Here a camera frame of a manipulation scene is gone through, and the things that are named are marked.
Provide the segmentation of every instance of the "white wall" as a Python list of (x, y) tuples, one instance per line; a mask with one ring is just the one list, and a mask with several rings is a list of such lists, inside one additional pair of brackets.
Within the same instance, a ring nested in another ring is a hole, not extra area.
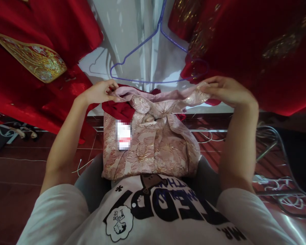
[[(163, 0), (88, 0), (96, 20), (104, 34), (100, 47), (85, 56), (79, 63), (92, 83), (110, 79), (110, 68), (121, 63), (124, 57), (137, 47), (154, 30), (161, 13)], [(167, 1), (163, 30), (182, 47), (188, 43), (174, 35), (167, 27), (174, 1)], [(180, 79), (186, 53), (169, 42), (158, 32), (153, 39), (129, 56), (122, 66), (116, 66), (113, 76), (146, 81), (173, 81)], [(143, 84), (117, 80), (118, 83), (137, 87), (144, 91), (159, 88), (163, 92), (183, 90), (192, 86), (188, 81), (166, 84)], [(233, 112), (225, 104), (210, 107), (203, 104), (187, 108), (188, 113)], [(103, 115), (101, 106), (88, 114)]]

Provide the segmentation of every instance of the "blurred label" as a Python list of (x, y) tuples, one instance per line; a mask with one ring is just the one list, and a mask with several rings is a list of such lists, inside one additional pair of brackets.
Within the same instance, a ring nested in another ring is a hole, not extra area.
[(116, 120), (118, 150), (128, 150), (132, 142), (132, 128), (130, 124)]

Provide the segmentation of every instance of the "white t-shirt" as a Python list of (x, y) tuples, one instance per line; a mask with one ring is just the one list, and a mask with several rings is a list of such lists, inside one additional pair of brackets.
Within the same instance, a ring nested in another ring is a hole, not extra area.
[(163, 175), (120, 181), (92, 214), (73, 185), (37, 199), (17, 244), (295, 244), (262, 201), (227, 189), (217, 208)]

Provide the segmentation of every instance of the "person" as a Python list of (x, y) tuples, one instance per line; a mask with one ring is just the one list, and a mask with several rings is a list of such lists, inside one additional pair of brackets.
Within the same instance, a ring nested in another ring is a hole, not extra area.
[(40, 196), (17, 244), (295, 244), (252, 187), (256, 99), (231, 78), (212, 77), (203, 83), (202, 92), (234, 108), (218, 174), (202, 157), (193, 179), (144, 174), (124, 178), (111, 189), (111, 182), (101, 178), (98, 155), (71, 185), (87, 107), (117, 101), (108, 94), (117, 83), (99, 82), (75, 99), (52, 145)]

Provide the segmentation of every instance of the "cartoon print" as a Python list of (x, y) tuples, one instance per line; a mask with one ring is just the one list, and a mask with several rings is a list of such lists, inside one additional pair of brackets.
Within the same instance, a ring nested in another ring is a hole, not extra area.
[(125, 239), (133, 228), (133, 215), (127, 206), (112, 210), (106, 219), (106, 234), (114, 242)]
[(118, 216), (118, 211), (115, 211), (113, 220), (116, 220), (117, 223), (113, 228), (117, 234), (123, 233), (126, 230), (126, 227), (127, 227), (126, 222), (121, 222), (124, 218), (125, 216), (123, 214), (122, 209), (120, 210), (120, 216)]
[(151, 189), (161, 183), (165, 186), (168, 185), (168, 181), (166, 179), (162, 179), (160, 175), (152, 175), (152, 174), (145, 174), (140, 176), (140, 180), (143, 185), (143, 193), (146, 195), (151, 195)]

